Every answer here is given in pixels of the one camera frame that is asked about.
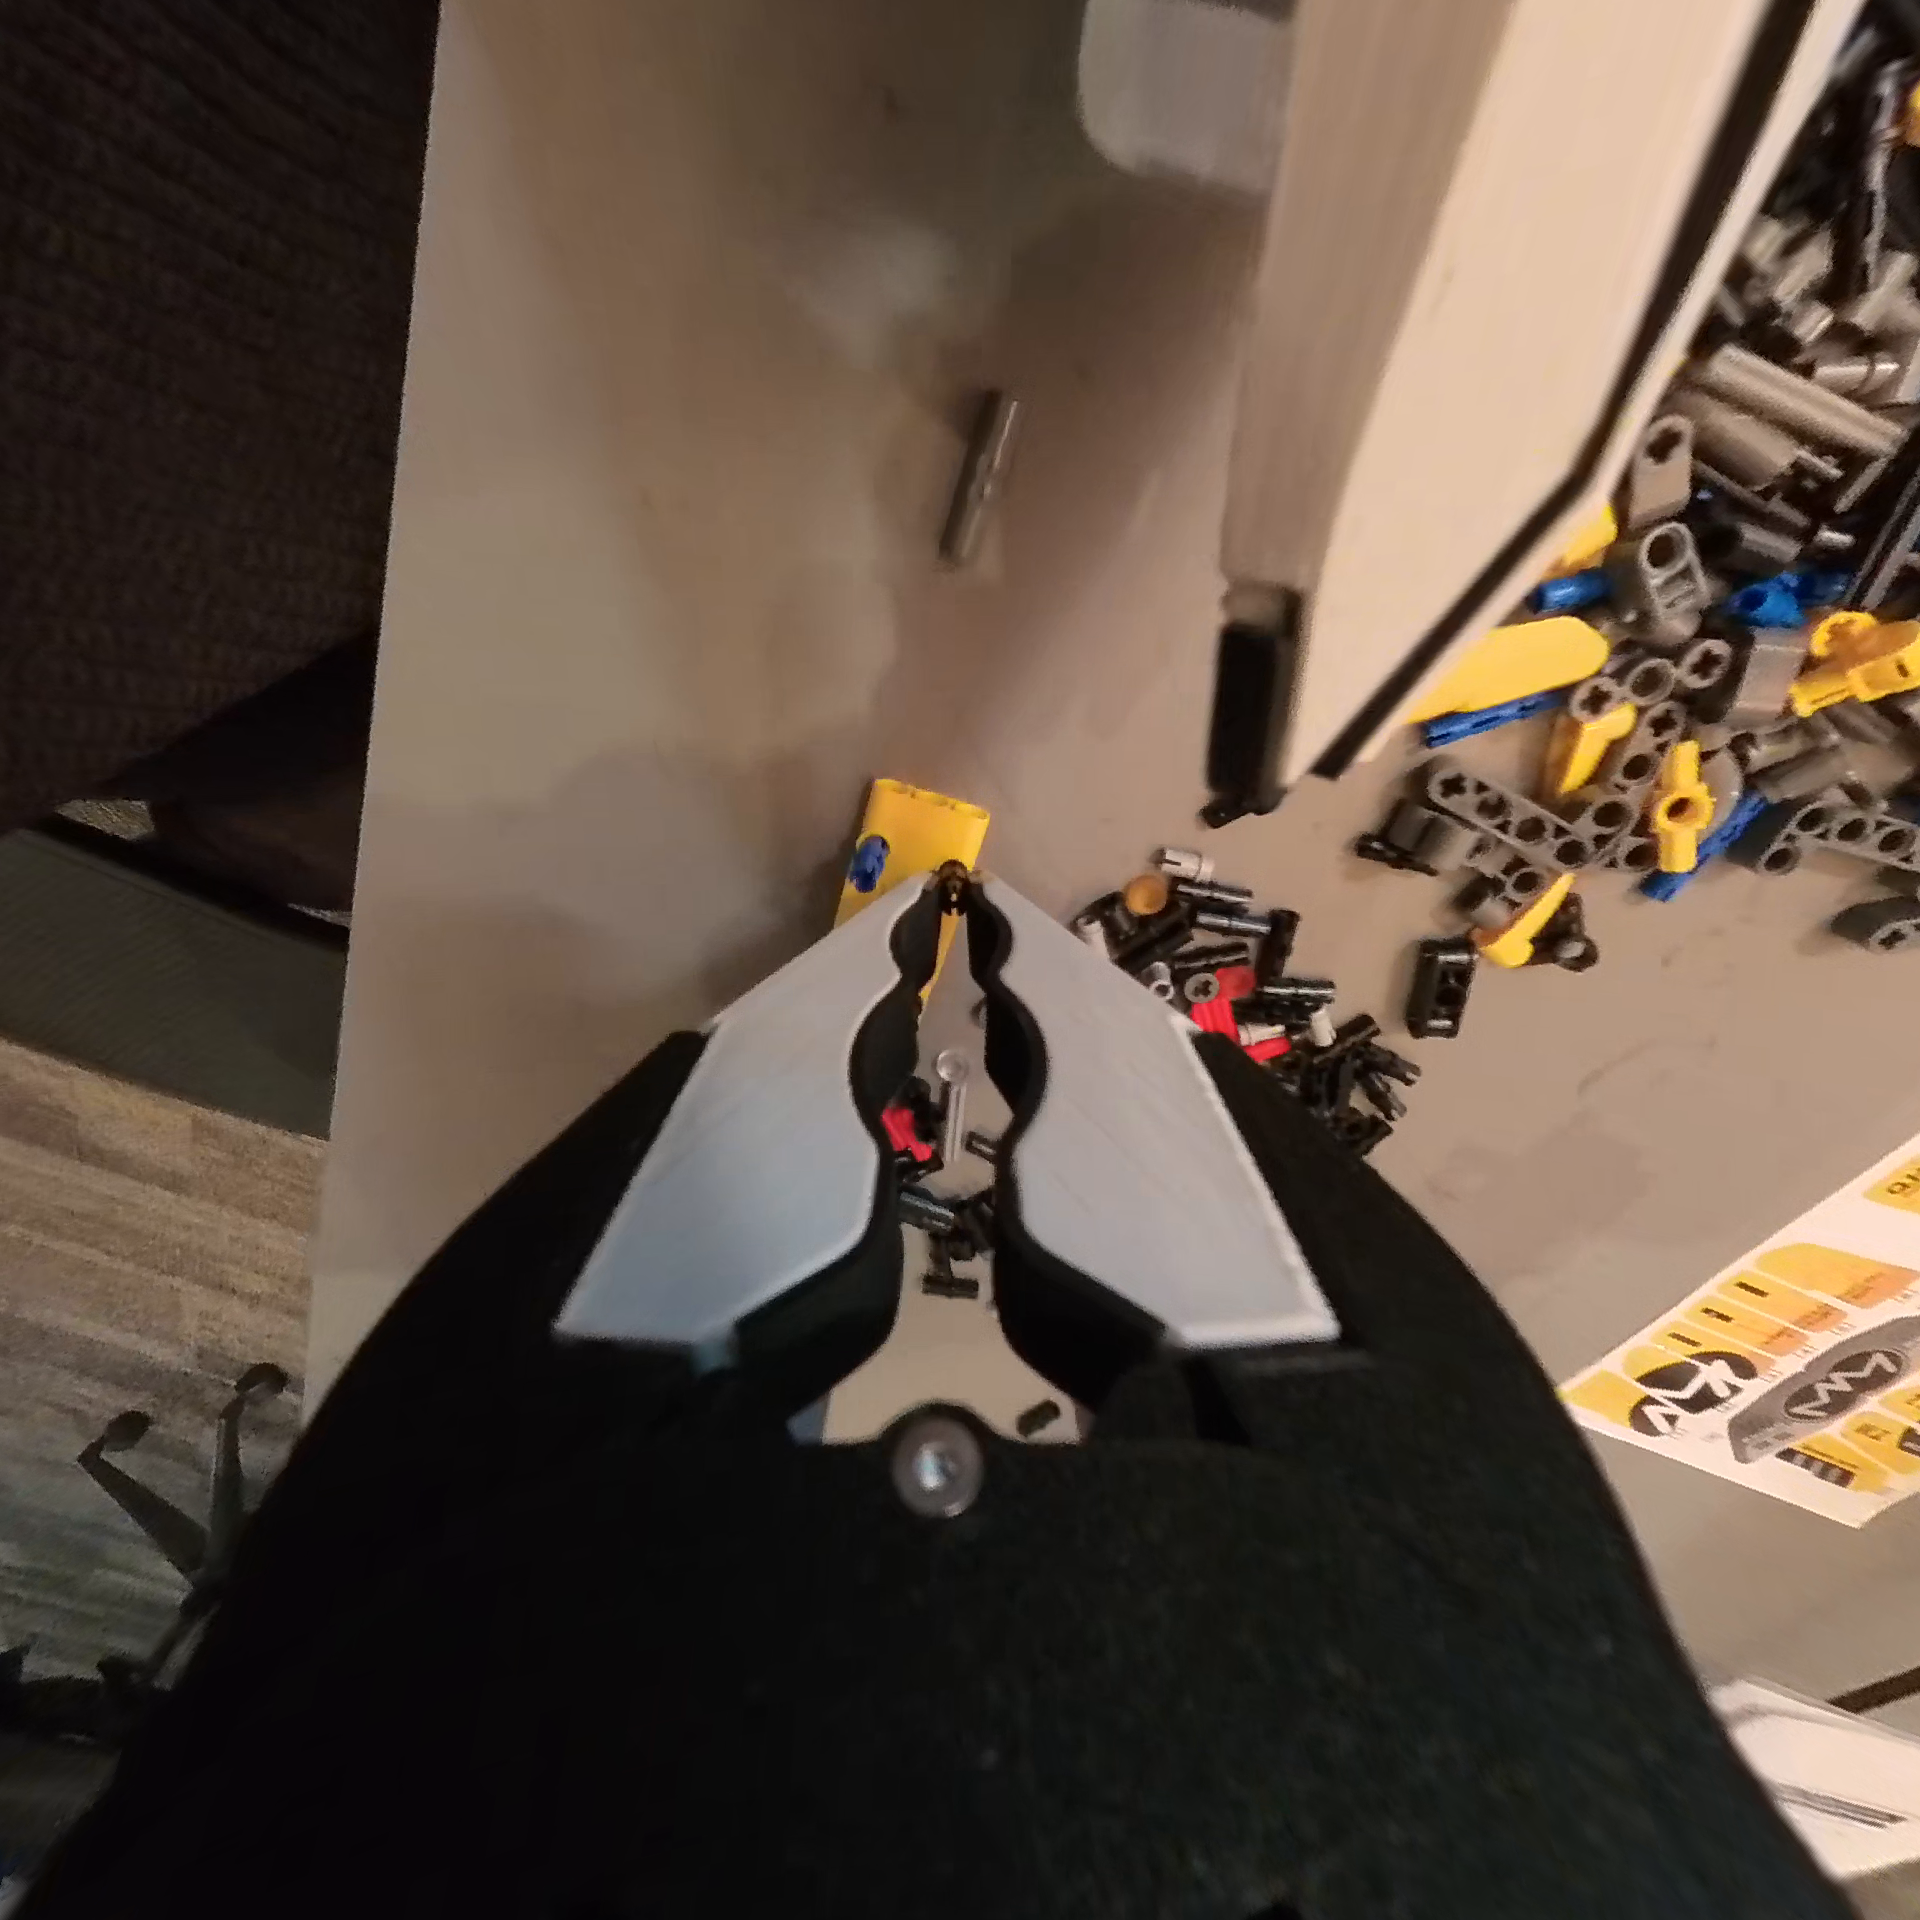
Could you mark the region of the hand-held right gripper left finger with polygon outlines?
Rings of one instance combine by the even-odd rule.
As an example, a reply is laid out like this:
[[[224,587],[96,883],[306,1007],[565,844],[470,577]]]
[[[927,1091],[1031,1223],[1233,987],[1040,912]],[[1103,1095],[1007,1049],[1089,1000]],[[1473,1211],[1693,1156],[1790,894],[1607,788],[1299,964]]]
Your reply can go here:
[[[915,873],[707,1025],[559,1310],[560,1339],[732,1371],[756,1312],[862,1248],[943,925],[943,883]]]

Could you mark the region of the laminated paper sheet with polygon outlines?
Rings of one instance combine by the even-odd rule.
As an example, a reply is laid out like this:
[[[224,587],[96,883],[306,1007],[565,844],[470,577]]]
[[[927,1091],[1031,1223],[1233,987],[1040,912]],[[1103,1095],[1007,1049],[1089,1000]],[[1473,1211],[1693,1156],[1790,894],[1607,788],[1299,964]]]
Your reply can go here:
[[[1918,1737],[1770,1682],[1707,1688],[1721,1728],[1833,1882],[1918,1865]]]

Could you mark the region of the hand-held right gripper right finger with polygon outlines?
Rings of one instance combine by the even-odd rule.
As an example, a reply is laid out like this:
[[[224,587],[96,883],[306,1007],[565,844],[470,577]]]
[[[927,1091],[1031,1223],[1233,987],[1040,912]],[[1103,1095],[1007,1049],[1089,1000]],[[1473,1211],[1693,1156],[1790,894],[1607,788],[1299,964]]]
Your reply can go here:
[[[1320,1356],[1339,1317],[1213,1067],[1239,1067],[1011,883],[971,880],[1007,1345],[1078,1405],[1174,1360]]]

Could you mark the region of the grey toy axle tube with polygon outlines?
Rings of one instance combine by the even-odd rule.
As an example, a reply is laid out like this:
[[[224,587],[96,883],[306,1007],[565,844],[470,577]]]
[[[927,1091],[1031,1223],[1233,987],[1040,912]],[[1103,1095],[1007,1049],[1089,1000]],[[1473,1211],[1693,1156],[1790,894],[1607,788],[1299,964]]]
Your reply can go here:
[[[939,539],[939,559],[950,570],[971,566],[1014,463],[1022,424],[1025,405],[1020,396],[1004,387],[980,394]]]

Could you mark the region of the black swivel chair legs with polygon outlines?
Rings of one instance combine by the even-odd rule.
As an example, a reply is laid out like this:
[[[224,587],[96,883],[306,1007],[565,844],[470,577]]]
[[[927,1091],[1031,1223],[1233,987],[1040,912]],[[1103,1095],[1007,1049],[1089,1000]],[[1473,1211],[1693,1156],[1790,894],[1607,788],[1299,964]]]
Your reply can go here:
[[[231,1561],[251,1505],[242,1470],[242,1418],[291,1388],[288,1371],[255,1361],[228,1384],[213,1427],[213,1469],[205,1512],[193,1515],[131,1477],[118,1456],[136,1448],[150,1412],[118,1412],[79,1455],[79,1469],[120,1508],[140,1536],[181,1576],[185,1593],[159,1640],[142,1656],[100,1658],[96,1678],[25,1678],[25,1650],[4,1650],[4,1732],[41,1744],[120,1748],[145,1712],[166,1696],[166,1672],[226,1596]]]

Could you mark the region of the yellow sticker sheet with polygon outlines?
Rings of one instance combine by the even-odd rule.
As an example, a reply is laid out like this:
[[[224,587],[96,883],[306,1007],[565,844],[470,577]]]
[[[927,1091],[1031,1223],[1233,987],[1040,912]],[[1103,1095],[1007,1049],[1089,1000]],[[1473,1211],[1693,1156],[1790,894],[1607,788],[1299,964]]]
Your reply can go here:
[[[1560,1384],[1576,1427],[1862,1530],[1918,1495],[1918,1138]]]

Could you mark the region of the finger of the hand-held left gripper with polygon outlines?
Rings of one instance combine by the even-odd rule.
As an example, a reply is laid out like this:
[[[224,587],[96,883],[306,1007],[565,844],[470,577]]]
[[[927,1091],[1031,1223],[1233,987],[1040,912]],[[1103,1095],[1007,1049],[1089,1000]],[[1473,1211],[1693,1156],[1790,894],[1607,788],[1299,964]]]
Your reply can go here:
[[[1823,2],[1299,2],[1223,503],[1209,825],[1368,758],[1620,475]]]

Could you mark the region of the yellow brick panel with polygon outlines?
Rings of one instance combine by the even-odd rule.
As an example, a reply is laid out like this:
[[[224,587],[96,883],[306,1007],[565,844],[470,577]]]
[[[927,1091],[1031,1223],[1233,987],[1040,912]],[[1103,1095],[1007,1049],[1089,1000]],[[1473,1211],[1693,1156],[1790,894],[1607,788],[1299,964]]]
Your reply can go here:
[[[831,925],[849,925],[879,895],[947,866],[973,872],[989,839],[990,813],[943,793],[877,778],[855,831]]]

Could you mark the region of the pile of small black pins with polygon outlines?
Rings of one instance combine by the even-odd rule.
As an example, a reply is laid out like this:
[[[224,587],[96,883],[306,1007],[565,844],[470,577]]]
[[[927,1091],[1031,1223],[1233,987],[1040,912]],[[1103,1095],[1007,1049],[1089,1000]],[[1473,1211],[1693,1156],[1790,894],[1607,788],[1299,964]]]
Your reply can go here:
[[[1232,1070],[1216,1064],[1213,1074],[1220,1081],[1232,1114],[1244,1131],[1244,1138],[1253,1144],[1253,1153],[1310,1257],[1313,1272],[1329,1292],[1329,1300],[1339,1317],[1339,1342],[1335,1352],[1320,1356],[1276,1356],[1268,1361],[1216,1356],[1209,1361],[1191,1361],[1250,1361],[1255,1371],[1285,1361],[1331,1361],[1331,1356],[1357,1342],[1354,1310],[1346,1310],[1339,1303],[1339,1292],[1352,1287],[1352,1266],[1357,1262],[1357,1250],[1354,1238],[1336,1227],[1335,1215],[1318,1215],[1315,1206],[1331,1204],[1331,1178],[1336,1173],[1366,1173],[1366,1163],[1346,1153],[1343,1138],[1322,1125],[1322,1117],[1313,1105],[1299,1100],[1294,1082],[1290,1082],[1285,1074],[1272,1070],[1276,1064],[1287,1064],[1293,1058],[1320,1064],[1331,1056],[1331,1042],[1336,1036],[1329,1021],[1331,987],[1325,983],[1299,980],[1293,975],[1244,972],[1244,983],[1239,987],[1223,983],[1213,987],[1211,1000],[1191,1001],[1186,996],[1186,980],[1198,972],[1191,964],[1198,934],[1190,927],[1167,927],[1163,941],[1172,944],[1172,996],[1158,996],[1140,980],[1140,975],[1117,965],[1098,950],[1095,954],[1114,964],[1151,996],[1158,996],[1170,1012],[1194,1025],[1201,1033],[1209,1033],[1216,1047],[1236,1052],[1239,1067]],[[1074,1405],[1086,1412],[1098,1412],[1110,1402],[1110,1395],[1100,1405]]]

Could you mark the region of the pile of mixed toy bricks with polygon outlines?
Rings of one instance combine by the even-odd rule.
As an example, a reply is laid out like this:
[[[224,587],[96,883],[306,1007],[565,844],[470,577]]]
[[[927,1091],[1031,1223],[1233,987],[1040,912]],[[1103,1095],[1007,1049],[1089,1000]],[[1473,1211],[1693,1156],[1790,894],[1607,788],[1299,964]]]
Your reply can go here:
[[[1455,885],[1424,937],[1479,972],[1596,969],[1585,883],[1667,905],[1836,858],[1827,933],[1918,947],[1915,2],[1862,5],[1703,311],[1599,534],[1354,839]]]

